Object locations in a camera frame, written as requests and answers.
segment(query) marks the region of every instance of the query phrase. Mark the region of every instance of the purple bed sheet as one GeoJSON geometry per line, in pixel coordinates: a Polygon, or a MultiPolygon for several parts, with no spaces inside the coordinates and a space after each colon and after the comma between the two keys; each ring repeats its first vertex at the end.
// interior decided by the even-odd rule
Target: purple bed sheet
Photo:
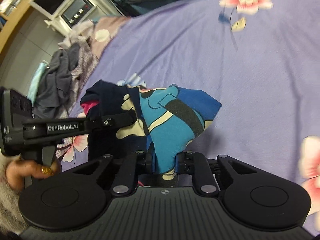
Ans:
{"type": "MultiPolygon", "coordinates": [[[[134,18],[105,49],[87,88],[137,73],[148,88],[177,84],[222,103],[188,148],[227,154],[301,184],[300,145],[320,136],[320,0],[183,0],[134,18]]],[[[79,102],[73,116],[82,112],[79,102]]],[[[64,169],[87,161],[75,151],[64,169]]],[[[317,212],[305,227],[317,234],[317,212]]]]}

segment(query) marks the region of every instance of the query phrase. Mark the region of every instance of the fingernail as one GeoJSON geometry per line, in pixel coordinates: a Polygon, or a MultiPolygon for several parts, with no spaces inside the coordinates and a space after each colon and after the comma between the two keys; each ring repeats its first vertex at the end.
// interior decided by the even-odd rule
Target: fingernail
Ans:
{"type": "Polygon", "coordinates": [[[46,166],[42,166],[41,171],[43,174],[47,175],[47,176],[52,176],[53,172],[49,167],[46,166]]]}

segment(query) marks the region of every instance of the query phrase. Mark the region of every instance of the white polka dot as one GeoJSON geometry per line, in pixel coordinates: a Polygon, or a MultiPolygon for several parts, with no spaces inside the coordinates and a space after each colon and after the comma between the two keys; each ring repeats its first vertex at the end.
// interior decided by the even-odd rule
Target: white polka dot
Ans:
{"type": "Polygon", "coordinates": [[[94,36],[98,42],[104,42],[110,39],[110,33],[106,29],[98,30],[94,36]]]}

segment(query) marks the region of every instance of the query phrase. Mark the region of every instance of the screw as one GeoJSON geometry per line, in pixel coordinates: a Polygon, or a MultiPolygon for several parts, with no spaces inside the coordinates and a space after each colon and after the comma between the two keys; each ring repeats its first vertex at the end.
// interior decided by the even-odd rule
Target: screw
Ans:
{"type": "Polygon", "coordinates": [[[201,191],[204,193],[212,193],[215,192],[217,188],[214,185],[204,185],[201,187],[201,191]]]}
{"type": "Polygon", "coordinates": [[[129,188],[125,185],[119,185],[119,186],[115,186],[113,188],[113,191],[118,193],[118,194],[121,194],[121,193],[126,193],[129,191],[129,188]]]}

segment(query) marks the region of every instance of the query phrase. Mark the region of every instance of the teal cloth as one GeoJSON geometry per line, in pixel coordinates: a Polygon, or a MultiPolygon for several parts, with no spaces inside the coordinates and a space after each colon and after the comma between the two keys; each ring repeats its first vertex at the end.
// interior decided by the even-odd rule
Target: teal cloth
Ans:
{"type": "Polygon", "coordinates": [[[31,80],[31,84],[29,87],[29,92],[27,95],[27,98],[31,101],[32,106],[34,105],[38,93],[38,87],[39,87],[39,82],[41,80],[41,77],[48,66],[47,63],[41,62],[40,65],[38,66],[38,69],[36,70],[35,74],[33,75],[33,78],[31,80]]]}

